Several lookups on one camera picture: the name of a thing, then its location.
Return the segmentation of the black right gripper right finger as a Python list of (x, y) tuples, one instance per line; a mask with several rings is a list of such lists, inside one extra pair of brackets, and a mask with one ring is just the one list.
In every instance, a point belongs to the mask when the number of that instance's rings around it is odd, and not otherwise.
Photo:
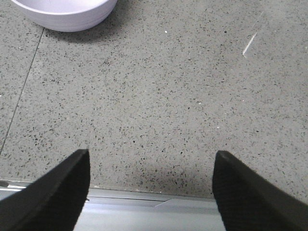
[(278, 189), (234, 155), (218, 151), (212, 191), (228, 231), (306, 231), (308, 206)]

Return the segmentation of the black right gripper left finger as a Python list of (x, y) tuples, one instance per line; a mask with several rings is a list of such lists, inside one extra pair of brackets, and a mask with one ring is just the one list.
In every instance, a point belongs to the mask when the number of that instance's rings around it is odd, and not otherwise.
[(90, 155), (79, 149), (0, 202), (2, 231), (72, 231), (87, 199)]

